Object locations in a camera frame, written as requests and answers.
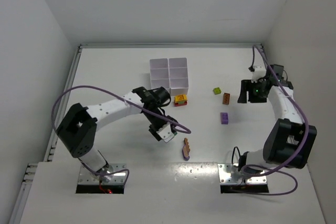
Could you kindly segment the orange-brown long lego brick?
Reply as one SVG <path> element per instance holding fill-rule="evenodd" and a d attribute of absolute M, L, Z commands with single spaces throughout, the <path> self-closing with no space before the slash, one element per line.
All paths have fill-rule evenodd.
<path fill-rule="evenodd" d="M 183 157 L 184 157 L 185 160 L 189 160 L 189 158 L 190 158 L 190 145 L 189 145 L 189 142 L 188 142 L 187 138 L 184 139 L 184 146 L 182 148 L 182 154 L 183 154 Z"/>

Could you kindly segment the brown lego brick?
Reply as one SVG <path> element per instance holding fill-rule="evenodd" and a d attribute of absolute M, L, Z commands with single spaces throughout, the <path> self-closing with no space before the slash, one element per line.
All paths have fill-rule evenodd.
<path fill-rule="evenodd" d="M 230 103 L 230 93 L 224 93 L 223 94 L 223 104 L 229 105 Z"/>

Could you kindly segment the lime green lego brick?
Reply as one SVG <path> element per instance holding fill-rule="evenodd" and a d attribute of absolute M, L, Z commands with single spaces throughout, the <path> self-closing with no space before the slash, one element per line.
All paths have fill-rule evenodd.
<path fill-rule="evenodd" d="M 215 95 L 218 95 L 218 94 L 221 94 L 222 91 L 219 87 L 216 87 L 216 88 L 213 89 L 213 92 L 214 92 Z"/>

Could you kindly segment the yellow lego brick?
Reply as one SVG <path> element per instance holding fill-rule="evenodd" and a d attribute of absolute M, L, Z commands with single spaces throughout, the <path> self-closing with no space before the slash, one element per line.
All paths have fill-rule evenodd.
<path fill-rule="evenodd" d="M 175 103 L 184 103 L 187 102 L 187 96 L 185 94 L 176 95 L 174 97 Z"/>

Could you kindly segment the purple long lego brick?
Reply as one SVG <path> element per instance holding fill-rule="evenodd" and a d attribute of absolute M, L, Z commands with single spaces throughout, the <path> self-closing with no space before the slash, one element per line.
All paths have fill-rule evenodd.
<path fill-rule="evenodd" d="M 185 161 L 190 159 L 190 150 L 186 144 L 182 147 L 182 156 Z"/>

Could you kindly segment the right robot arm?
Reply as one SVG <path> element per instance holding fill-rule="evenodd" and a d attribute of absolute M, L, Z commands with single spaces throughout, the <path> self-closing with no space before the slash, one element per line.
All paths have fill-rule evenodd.
<path fill-rule="evenodd" d="M 250 80 L 242 80 L 238 103 L 272 105 L 276 122 L 262 149 L 245 152 L 238 161 L 238 171 L 259 174 L 262 168 L 302 169 L 305 167 L 317 129 L 305 122 L 293 98 L 293 85 L 282 75 L 284 67 L 253 66 Z"/>

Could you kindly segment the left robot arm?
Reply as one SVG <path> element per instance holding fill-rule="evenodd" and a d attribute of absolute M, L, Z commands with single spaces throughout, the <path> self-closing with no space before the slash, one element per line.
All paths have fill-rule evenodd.
<path fill-rule="evenodd" d="M 138 87 L 121 98 L 97 105 L 70 107 L 56 129 L 56 134 L 72 157 L 79 159 L 92 174 L 108 174 L 108 162 L 95 148 L 96 132 L 127 116 L 144 114 L 149 120 L 149 132 L 158 141 L 169 142 L 177 134 L 175 119 L 165 115 L 162 107 L 169 105 L 171 97 L 164 87 L 147 90 Z"/>

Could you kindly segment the purple square lego brick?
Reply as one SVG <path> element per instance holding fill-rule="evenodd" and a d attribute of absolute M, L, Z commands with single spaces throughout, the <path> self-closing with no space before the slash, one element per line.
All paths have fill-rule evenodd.
<path fill-rule="evenodd" d="M 221 124 L 223 124 L 223 125 L 227 125 L 227 124 L 229 124 L 229 117 L 228 117 L 228 113 L 226 113 L 226 112 L 221 112 L 220 113 L 220 122 L 221 122 Z"/>

